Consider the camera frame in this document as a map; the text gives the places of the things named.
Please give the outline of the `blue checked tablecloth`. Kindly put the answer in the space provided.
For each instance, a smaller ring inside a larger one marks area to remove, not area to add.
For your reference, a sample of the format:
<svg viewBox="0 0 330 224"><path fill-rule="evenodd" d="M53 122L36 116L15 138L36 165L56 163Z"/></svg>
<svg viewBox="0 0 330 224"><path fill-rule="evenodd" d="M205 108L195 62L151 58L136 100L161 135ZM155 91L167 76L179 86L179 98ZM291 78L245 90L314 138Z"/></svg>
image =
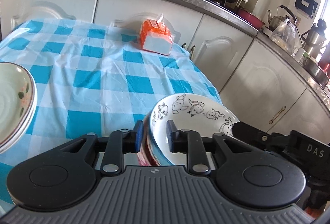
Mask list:
<svg viewBox="0 0 330 224"><path fill-rule="evenodd" d="M1 213L20 162L87 133L129 129L163 97L194 93L219 101L216 88L174 44L168 56L141 50L137 32L74 20L29 20L1 41L1 61L30 71L38 102L26 133L1 154Z"/></svg>

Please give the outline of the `steel kettle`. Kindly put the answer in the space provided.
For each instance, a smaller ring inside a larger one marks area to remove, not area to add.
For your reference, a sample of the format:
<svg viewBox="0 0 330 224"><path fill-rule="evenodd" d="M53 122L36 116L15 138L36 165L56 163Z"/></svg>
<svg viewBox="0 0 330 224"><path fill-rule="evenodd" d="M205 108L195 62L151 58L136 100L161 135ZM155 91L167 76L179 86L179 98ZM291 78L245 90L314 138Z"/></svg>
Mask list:
<svg viewBox="0 0 330 224"><path fill-rule="evenodd" d="M289 16L281 16L279 14L279 9L283 9L289 14ZM289 19L290 22L292 22L294 25L297 23L297 18L294 15L294 13L286 6L280 5L277 7L277 12L276 15L272 15L271 10L267 10L268 15L267 15L267 21L269 24L269 29L273 32L282 22L284 22L286 19Z"/></svg>

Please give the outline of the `blue cartoon animal bowl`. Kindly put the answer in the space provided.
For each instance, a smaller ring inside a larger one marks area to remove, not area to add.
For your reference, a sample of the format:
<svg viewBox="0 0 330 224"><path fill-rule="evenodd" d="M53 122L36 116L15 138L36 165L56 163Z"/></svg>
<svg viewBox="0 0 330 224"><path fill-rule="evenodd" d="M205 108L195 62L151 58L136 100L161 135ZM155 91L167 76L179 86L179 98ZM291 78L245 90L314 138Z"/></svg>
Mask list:
<svg viewBox="0 0 330 224"><path fill-rule="evenodd" d="M149 114L147 145L158 165L185 165L186 156L172 153L167 139L167 121L178 129L197 131L202 137L214 133L232 136L232 126L238 118L217 101L192 93L167 96L153 107Z"/></svg>

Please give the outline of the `black wall holder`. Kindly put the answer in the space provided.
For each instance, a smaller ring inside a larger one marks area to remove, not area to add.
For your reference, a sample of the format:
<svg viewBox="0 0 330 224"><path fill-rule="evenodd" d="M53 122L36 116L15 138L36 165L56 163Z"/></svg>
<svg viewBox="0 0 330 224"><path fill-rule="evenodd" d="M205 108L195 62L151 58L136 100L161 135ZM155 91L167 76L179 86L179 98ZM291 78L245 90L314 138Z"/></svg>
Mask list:
<svg viewBox="0 0 330 224"><path fill-rule="evenodd" d="M312 19L316 13L318 3L316 0L295 0L295 7Z"/></svg>

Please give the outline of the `steel bowl on counter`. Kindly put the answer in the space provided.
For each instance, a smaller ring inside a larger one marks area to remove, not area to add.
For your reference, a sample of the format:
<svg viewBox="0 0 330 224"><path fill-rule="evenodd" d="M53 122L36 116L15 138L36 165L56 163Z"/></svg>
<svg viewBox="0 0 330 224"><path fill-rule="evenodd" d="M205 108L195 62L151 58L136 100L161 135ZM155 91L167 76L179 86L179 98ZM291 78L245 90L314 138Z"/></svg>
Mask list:
<svg viewBox="0 0 330 224"><path fill-rule="evenodd" d="M324 88L328 84L328 76L321 69L321 67L316 64L312 59L306 59L304 63L304 68L322 88Z"/></svg>

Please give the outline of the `green lotus plate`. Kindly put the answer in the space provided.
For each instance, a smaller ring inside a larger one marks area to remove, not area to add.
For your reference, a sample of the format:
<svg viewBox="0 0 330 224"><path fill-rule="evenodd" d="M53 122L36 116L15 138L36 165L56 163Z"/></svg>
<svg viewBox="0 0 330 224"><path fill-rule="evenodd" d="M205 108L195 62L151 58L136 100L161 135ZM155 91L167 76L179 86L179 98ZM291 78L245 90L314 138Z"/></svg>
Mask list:
<svg viewBox="0 0 330 224"><path fill-rule="evenodd" d="M36 84L24 67L1 63L1 145L7 144L27 122L38 98Z"/></svg>

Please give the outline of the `pink floral white bowl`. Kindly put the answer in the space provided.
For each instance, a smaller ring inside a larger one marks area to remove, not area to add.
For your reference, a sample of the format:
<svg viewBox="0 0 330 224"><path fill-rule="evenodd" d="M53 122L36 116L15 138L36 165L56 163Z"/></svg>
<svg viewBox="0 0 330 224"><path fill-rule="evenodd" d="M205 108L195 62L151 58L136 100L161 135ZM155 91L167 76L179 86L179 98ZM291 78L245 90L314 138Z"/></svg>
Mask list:
<svg viewBox="0 0 330 224"><path fill-rule="evenodd" d="M148 146L148 132L149 132L149 116L147 114L143 120L143 139L141 142L140 152L137 153L138 162L142 166L158 166L158 162L154 159Z"/></svg>

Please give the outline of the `clear plastic bag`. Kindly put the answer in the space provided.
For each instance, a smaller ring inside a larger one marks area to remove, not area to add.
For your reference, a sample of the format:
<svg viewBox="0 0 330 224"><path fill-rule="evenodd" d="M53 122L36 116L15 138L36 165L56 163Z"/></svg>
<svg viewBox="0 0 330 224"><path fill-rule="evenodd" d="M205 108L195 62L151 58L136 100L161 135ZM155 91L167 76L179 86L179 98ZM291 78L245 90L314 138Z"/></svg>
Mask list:
<svg viewBox="0 0 330 224"><path fill-rule="evenodd" d="M285 19L271 34L270 39L279 47L291 54L296 40L296 27L289 19Z"/></svg>

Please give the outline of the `steel thermos jug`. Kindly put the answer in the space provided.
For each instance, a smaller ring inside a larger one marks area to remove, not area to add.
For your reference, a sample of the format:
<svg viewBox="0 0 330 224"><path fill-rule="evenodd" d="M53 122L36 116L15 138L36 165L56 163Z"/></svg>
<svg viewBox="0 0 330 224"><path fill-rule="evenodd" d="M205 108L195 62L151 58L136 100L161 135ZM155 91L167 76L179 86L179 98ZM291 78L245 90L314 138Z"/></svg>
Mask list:
<svg viewBox="0 0 330 224"><path fill-rule="evenodd" d="M326 22L323 19L319 19L307 32L301 35L301 38L304 41L302 48L314 59L317 58L321 48L327 40L325 37L326 28Z"/></svg>

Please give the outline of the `orange tissue pack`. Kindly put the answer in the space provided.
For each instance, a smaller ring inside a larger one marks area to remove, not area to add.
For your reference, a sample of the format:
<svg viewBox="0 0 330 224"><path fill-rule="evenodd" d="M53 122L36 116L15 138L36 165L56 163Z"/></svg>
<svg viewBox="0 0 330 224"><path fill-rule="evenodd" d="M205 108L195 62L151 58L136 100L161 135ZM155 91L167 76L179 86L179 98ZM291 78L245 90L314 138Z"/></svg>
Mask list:
<svg viewBox="0 0 330 224"><path fill-rule="evenodd" d="M140 47L144 51L160 55L170 55L174 36L168 26L163 22L163 14L155 20L145 19L139 32Z"/></svg>

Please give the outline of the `large white plate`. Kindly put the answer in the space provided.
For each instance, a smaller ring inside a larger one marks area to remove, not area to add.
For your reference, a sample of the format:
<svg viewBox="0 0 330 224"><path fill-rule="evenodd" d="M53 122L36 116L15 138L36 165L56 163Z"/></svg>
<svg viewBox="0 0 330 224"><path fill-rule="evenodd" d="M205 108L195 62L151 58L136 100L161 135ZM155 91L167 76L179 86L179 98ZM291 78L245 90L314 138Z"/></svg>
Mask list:
<svg viewBox="0 0 330 224"><path fill-rule="evenodd" d="M13 128L9 135L6 136L4 142L1 142L1 154L18 142L18 140L27 131L28 126L32 122L32 118L34 117L34 114L36 112L36 105L38 101L38 92L34 80L29 83L28 90L31 93L30 104L28 105L28 107L24 108L24 112L19 118L17 125Z"/></svg>

